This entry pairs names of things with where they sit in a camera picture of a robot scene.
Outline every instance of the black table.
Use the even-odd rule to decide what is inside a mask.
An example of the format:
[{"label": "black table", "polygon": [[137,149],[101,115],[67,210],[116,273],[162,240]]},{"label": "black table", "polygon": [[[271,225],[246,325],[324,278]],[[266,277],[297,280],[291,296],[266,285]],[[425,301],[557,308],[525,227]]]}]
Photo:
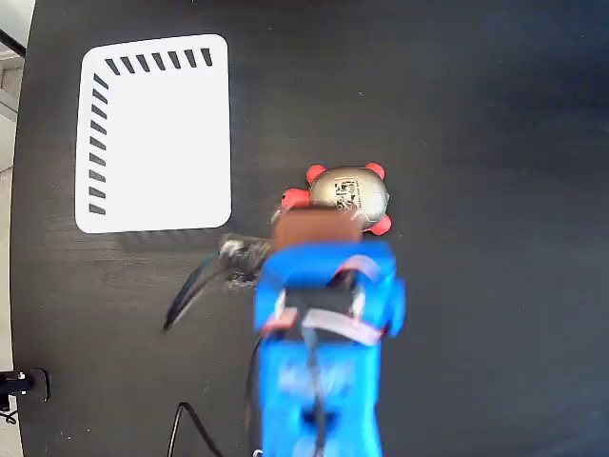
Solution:
[{"label": "black table", "polygon": [[[527,3],[38,2],[11,312],[16,366],[50,370],[54,397],[19,404],[26,454],[164,455],[188,400],[246,455],[251,292],[209,297],[164,337],[167,304],[221,233],[268,234],[310,164],[375,160],[409,285],[406,330],[383,355],[386,455],[609,455],[609,7]],[[83,55],[207,32],[229,48],[229,223],[82,233]],[[208,455],[192,427],[179,440],[179,455]]]}]

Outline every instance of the wire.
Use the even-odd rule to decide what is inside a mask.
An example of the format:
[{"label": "wire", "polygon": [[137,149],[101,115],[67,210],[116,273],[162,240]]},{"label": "wire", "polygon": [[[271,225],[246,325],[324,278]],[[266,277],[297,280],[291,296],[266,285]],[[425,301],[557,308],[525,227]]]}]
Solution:
[{"label": "wire", "polygon": [[[163,324],[163,331],[169,331],[171,329],[173,324],[175,324],[176,321],[180,317],[182,317],[182,315],[184,314],[186,309],[190,306],[190,303],[192,302],[192,300],[196,296],[198,296],[198,292],[200,293],[203,290],[202,287],[199,287],[199,288],[195,289],[195,291],[192,294],[190,294],[188,296],[188,298],[187,298],[188,292],[190,291],[192,286],[197,282],[197,279],[199,279],[199,276],[201,276],[201,274],[203,273],[203,270],[209,264],[211,264],[211,262],[216,260],[218,258],[218,255],[219,255],[218,252],[215,252],[215,253],[211,254],[203,262],[201,262],[201,264],[199,264],[199,266],[197,268],[195,268],[188,275],[186,281],[184,282],[184,284],[180,288],[180,291],[175,296],[175,298],[173,299],[173,302],[171,303],[171,306],[167,310],[167,315],[166,315],[166,318],[165,318],[165,323]],[[212,278],[209,278],[207,281],[205,281],[204,285],[208,284],[210,279],[212,279]]]},{"label": "wire", "polygon": [[171,436],[169,437],[169,446],[167,447],[167,457],[173,457],[173,450],[175,448],[175,438],[178,434],[178,428],[180,426],[180,419],[182,418],[183,411],[186,411],[190,416],[190,419],[192,419],[192,423],[197,428],[197,431],[199,432],[199,435],[201,435],[201,438],[203,438],[203,441],[206,442],[209,451],[216,457],[224,457],[224,454],[220,451],[220,449],[218,449],[214,441],[207,433],[206,428],[201,422],[201,419],[199,419],[199,416],[197,416],[197,413],[195,412],[194,408],[190,405],[190,403],[187,402],[181,402],[175,411],[173,427],[171,428]]},{"label": "wire", "polygon": [[255,448],[254,445],[254,435],[253,428],[251,426],[252,415],[256,409],[254,405],[254,396],[252,395],[252,390],[254,386],[254,368],[256,367],[256,355],[258,354],[258,349],[260,348],[260,344],[265,339],[264,335],[258,335],[256,339],[256,343],[254,343],[254,347],[251,350],[251,355],[249,357],[249,362],[247,363],[247,376],[246,376],[246,432],[247,432],[247,445],[249,447],[249,451]]},{"label": "wire", "polygon": [[324,412],[324,393],[320,382],[320,367],[317,362],[317,333],[313,328],[305,328],[301,325],[301,334],[304,343],[308,348],[308,370],[311,375],[311,383],[315,393],[315,428],[317,437],[315,439],[314,457],[324,456],[325,446],[325,412]]}]

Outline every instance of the black stripe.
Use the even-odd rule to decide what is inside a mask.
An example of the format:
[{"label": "black stripe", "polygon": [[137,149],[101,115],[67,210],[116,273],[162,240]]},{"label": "black stripe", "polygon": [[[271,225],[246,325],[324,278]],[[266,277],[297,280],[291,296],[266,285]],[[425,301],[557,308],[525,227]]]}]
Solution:
[{"label": "black stripe", "polygon": [[95,121],[91,121],[91,128],[94,130],[99,131],[100,133],[102,133],[103,135],[105,135],[106,133],[108,133],[106,131],[106,129],[104,129],[102,126],[100,126],[99,124],[97,124]]},{"label": "black stripe", "polygon": [[148,66],[148,62],[146,61],[146,57],[144,57],[144,55],[142,54],[137,54],[135,56],[135,58],[137,59],[137,61],[140,63],[140,65],[142,66],[142,68],[144,69],[144,71],[146,73],[148,73],[150,71],[150,67]]},{"label": "black stripe", "polygon": [[208,48],[201,48],[201,54],[203,55],[203,58],[206,61],[206,65],[208,67],[211,67],[211,54],[209,53],[209,49]]},{"label": "black stripe", "polygon": [[118,68],[116,67],[116,64],[114,63],[114,61],[112,59],[106,59],[106,63],[108,64],[110,69],[112,71],[114,71],[114,74],[116,74],[117,76],[121,74],[121,72],[118,70]]},{"label": "black stripe", "polygon": [[180,59],[178,59],[178,54],[175,53],[175,50],[171,50],[167,54],[169,54],[169,58],[171,59],[171,63],[173,64],[173,66],[179,70],[181,66]]},{"label": "black stripe", "polygon": [[88,194],[94,197],[106,198],[106,194],[96,188],[88,188]]},{"label": "black stripe", "polygon": [[104,176],[99,174],[97,171],[93,171],[92,169],[88,171],[88,177],[96,181],[101,181],[102,183],[106,182],[106,178]]},{"label": "black stripe", "polygon": [[98,100],[100,100],[100,101],[104,102],[106,105],[108,104],[108,99],[107,99],[107,98],[106,98],[104,95],[102,95],[101,93],[99,93],[99,92],[97,91],[97,89],[94,89],[94,90],[93,90],[93,96],[94,96],[96,99],[98,99]]},{"label": "black stripe", "polygon": [[97,84],[99,84],[104,89],[110,89],[108,87],[108,84],[106,84],[106,81],[104,81],[102,78],[97,76],[97,73],[93,74],[93,81],[95,81]]},{"label": "black stripe", "polygon": [[88,212],[94,212],[95,214],[101,214],[102,216],[106,215],[105,209],[99,208],[97,205],[93,205],[92,203],[88,204]]},{"label": "black stripe", "polygon": [[123,62],[125,67],[127,67],[127,70],[129,73],[132,74],[135,72],[135,70],[133,69],[133,66],[131,65],[131,61],[129,60],[128,57],[121,57],[121,62]]},{"label": "black stripe", "polygon": [[88,159],[93,162],[94,164],[97,165],[101,165],[102,167],[106,166],[106,161],[104,159],[100,159],[99,157],[97,157],[95,154],[93,154],[92,152],[90,152],[88,154]]},{"label": "black stripe", "polygon": [[184,54],[187,55],[187,59],[188,62],[190,64],[191,67],[193,67],[194,69],[197,68],[197,61],[194,60],[194,52],[192,52],[192,50],[185,50]]},{"label": "black stripe", "polygon": [[101,111],[99,108],[97,108],[95,105],[91,105],[91,111],[93,111],[98,116],[103,117],[104,119],[108,119],[108,115]]},{"label": "black stripe", "polygon": [[99,141],[97,138],[93,138],[92,136],[90,136],[88,138],[88,142],[95,146],[96,148],[99,148],[101,150],[106,150],[106,145],[104,143],[102,143],[101,141]]},{"label": "black stripe", "polygon": [[161,57],[161,54],[159,54],[158,52],[153,52],[152,58],[156,62],[156,65],[159,70],[165,71],[165,64],[163,63],[163,58]]}]

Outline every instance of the black clamp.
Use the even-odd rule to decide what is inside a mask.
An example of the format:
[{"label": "black clamp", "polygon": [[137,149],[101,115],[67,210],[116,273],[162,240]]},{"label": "black clamp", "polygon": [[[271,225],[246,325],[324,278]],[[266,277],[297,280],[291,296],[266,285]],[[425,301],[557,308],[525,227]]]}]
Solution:
[{"label": "black clamp", "polygon": [[50,376],[45,369],[33,368],[30,371],[0,372],[0,417],[4,417],[7,424],[14,426],[17,420],[14,415],[17,409],[10,412],[9,397],[19,394],[26,395],[36,386],[45,386],[43,403],[50,398]]}]

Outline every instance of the white tray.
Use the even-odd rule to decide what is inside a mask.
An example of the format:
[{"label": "white tray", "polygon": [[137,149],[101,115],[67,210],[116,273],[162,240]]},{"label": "white tray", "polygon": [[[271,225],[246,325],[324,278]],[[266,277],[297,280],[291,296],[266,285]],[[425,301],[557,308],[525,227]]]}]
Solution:
[{"label": "white tray", "polygon": [[87,233],[198,229],[230,216],[228,57],[218,35],[83,59],[75,215]]}]

